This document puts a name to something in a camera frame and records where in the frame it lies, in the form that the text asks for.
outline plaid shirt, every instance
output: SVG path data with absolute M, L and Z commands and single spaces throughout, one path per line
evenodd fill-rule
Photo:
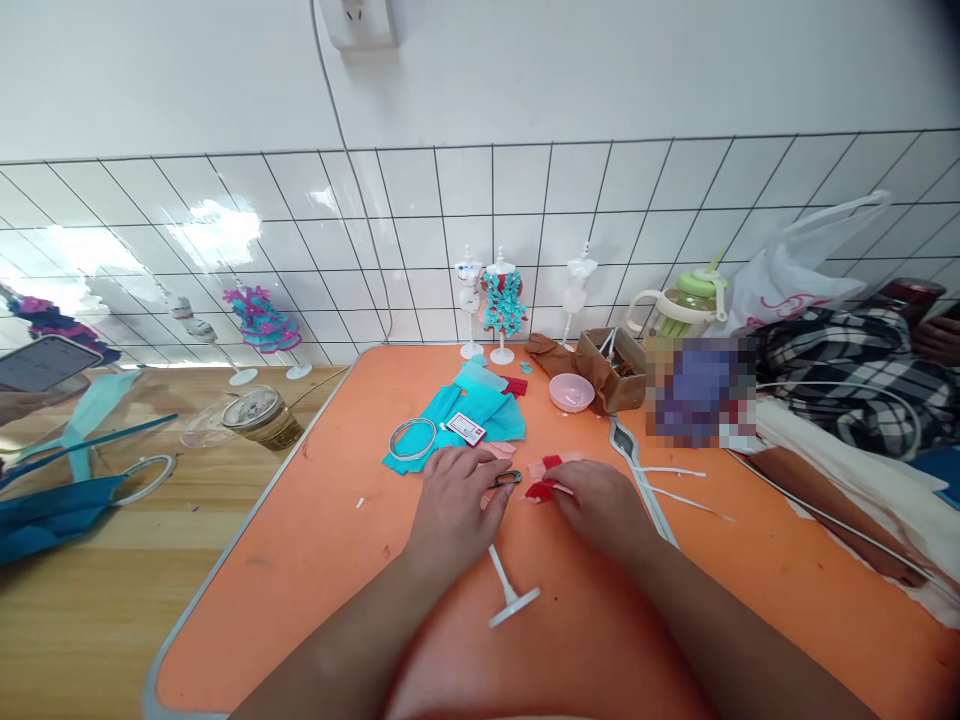
M 809 308 L 754 332 L 758 382 L 863 383 L 903 398 L 920 418 L 920 448 L 960 441 L 960 371 L 913 354 L 906 321 L 890 310 Z M 914 438 L 906 408 L 868 388 L 772 387 L 800 417 L 848 445 L 902 457 Z

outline orange table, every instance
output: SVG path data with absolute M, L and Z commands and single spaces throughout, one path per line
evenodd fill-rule
M 375 348 L 357 361 L 161 649 L 144 691 L 148 718 L 229 713 L 403 548 L 419 476 L 401 478 L 380 460 L 394 428 L 450 384 L 461 362 L 458 346 Z M 491 369 L 519 376 L 516 364 Z M 589 411 L 564 416 L 550 403 L 539 368 L 524 377 L 530 386 L 519 400 L 527 422 L 519 469 L 581 450 L 626 472 L 607 440 L 607 419 Z M 660 500 L 681 549 L 700 567 L 882 717 L 945 712 L 960 671 L 956 633 L 817 523 L 797 517 L 725 452 L 648 447 L 641 413 L 621 413 L 621 420 L 640 437 L 644 465 L 708 473 L 652 474 L 654 484 L 736 519 Z M 489 630 L 503 595 L 492 565 L 479 562 L 418 633 L 388 717 L 710 717 L 640 593 L 572 534 L 555 507 L 518 499 L 497 546 L 517 590 L 539 586 L 542 596 Z

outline cardboard box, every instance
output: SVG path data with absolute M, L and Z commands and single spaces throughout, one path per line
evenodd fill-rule
M 634 410 L 643 405 L 647 392 L 647 360 L 643 348 L 630 337 L 629 333 L 620 328 L 613 340 L 616 351 L 624 360 L 630 363 L 636 375 L 620 377 L 610 367 L 606 357 L 600 355 L 599 347 L 613 328 L 593 328 L 580 333 L 580 341 L 574 362 L 581 375 L 599 386 L 603 395 L 604 409 L 609 413 L 620 410 Z M 605 378 L 602 385 L 595 382 L 595 378 Z

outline small scissors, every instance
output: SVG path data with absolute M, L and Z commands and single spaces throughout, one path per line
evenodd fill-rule
M 507 475 L 512 475 L 513 480 L 507 480 L 506 482 L 501 482 L 500 478 L 506 477 Z M 501 473 L 494 478 L 493 485 L 491 485 L 488 490 L 493 490 L 494 488 L 503 487 L 504 485 L 519 485 L 523 481 L 523 475 L 520 474 L 519 470 L 507 470 L 505 473 Z

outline white tile wall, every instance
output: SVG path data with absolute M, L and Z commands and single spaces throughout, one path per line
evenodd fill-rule
M 297 361 L 348 363 L 383 340 L 457 342 L 450 265 L 502 246 L 531 329 L 559 336 L 566 263 L 600 265 L 571 323 L 619 322 L 640 290 L 724 253 L 732 276 L 798 217 L 876 187 L 894 206 L 821 272 L 872 289 L 898 275 L 960 298 L 960 132 L 130 158 L 0 166 L 0 281 L 47 297 L 129 362 L 223 363 L 164 312 L 190 297 L 240 364 L 288 364 L 242 344 L 232 273 L 300 325 Z M 364 219 L 364 205 L 370 224 Z M 637 309 L 642 322 L 649 305 Z M 0 313 L 0 344 L 27 341 Z M 478 339 L 490 340 L 480 323 Z

